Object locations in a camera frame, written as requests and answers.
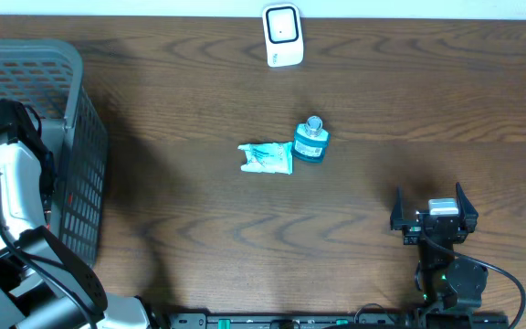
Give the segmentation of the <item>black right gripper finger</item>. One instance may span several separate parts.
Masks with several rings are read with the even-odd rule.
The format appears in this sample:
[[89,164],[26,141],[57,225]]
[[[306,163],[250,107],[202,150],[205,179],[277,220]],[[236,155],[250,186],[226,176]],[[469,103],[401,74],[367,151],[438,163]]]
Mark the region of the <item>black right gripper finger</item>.
[[400,187],[396,189],[396,198],[390,215],[390,229],[401,230],[404,225],[403,195]]
[[466,197],[460,183],[456,183],[459,217],[467,232],[474,232],[478,224],[479,213]]

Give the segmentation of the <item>teal mouthwash bottle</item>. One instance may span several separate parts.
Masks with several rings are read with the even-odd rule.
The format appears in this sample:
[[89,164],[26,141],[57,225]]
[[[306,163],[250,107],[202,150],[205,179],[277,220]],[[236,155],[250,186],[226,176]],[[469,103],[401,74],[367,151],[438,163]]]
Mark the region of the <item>teal mouthwash bottle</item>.
[[321,163],[330,139],[331,135],[323,128],[322,119],[319,116],[311,116],[306,122],[297,125],[291,153],[302,161]]

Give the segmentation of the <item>mint green wipes pack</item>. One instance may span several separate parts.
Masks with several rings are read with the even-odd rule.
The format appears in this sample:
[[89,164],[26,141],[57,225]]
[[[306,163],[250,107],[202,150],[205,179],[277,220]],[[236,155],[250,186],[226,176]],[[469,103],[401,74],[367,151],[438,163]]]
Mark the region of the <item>mint green wipes pack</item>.
[[292,142],[241,144],[237,149],[245,153],[247,160],[240,169],[248,173],[291,175],[293,172],[291,147]]

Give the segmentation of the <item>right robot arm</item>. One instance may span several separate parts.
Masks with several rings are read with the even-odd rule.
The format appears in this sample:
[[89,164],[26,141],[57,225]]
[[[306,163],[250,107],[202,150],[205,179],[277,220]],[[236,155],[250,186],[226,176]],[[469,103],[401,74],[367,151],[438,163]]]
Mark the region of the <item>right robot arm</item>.
[[460,185],[456,185],[455,197],[431,199],[426,210],[412,216],[404,214],[402,193],[396,193],[390,228],[402,232],[405,245],[418,247],[416,285],[428,306],[457,312],[480,307],[488,271],[454,251],[456,244],[475,231],[478,218]]

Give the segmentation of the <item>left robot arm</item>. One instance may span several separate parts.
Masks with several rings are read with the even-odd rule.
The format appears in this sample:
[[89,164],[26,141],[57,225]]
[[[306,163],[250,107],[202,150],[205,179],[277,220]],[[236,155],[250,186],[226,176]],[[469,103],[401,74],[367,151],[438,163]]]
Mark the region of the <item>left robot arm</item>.
[[107,294],[48,228],[53,154],[37,113],[0,100],[0,328],[158,328],[138,297]]

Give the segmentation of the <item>grey plastic shopping basket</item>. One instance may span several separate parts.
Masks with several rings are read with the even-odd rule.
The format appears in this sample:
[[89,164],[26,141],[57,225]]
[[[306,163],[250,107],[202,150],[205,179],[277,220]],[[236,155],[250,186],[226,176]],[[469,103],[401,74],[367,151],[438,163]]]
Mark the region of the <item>grey plastic shopping basket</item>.
[[83,61],[69,43],[0,39],[0,99],[33,108],[58,180],[52,232],[94,265],[97,259],[109,138],[82,85]]

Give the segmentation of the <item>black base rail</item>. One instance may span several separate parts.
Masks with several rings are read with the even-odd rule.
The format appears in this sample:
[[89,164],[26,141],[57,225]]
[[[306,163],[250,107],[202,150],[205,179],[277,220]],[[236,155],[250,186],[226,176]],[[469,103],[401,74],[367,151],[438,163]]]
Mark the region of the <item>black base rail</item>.
[[381,312],[358,315],[171,313],[167,318],[172,329],[504,329],[509,326],[504,315],[429,314],[419,320]]

